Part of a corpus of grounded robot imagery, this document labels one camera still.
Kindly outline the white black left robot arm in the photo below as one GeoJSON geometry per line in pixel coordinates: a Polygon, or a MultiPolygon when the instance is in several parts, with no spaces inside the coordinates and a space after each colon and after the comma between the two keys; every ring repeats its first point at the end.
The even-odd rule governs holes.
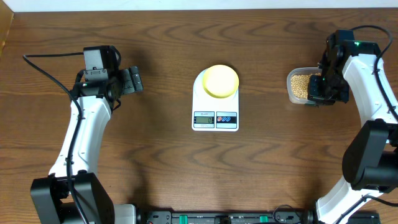
{"type": "Polygon", "coordinates": [[[133,204],[115,205],[97,178],[104,130],[123,95],[143,90],[136,66],[120,69],[112,45],[85,47],[85,69],[69,90],[71,116],[61,151],[47,177],[34,179],[30,196],[41,223],[138,223],[133,204]]]}

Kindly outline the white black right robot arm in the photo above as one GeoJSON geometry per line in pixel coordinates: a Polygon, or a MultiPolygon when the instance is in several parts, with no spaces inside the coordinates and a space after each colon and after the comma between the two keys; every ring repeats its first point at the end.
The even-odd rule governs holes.
{"type": "Polygon", "coordinates": [[[375,42],[356,40],[354,29],[337,30],[326,40],[326,49],[308,83],[308,100],[319,105],[346,103],[349,95],[360,115],[361,129],[348,146],[342,161],[342,178],[302,223],[348,223],[368,201],[390,207],[397,204],[380,197],[397,188],[397,99],[386,78],[382,56],[375,42]]]}

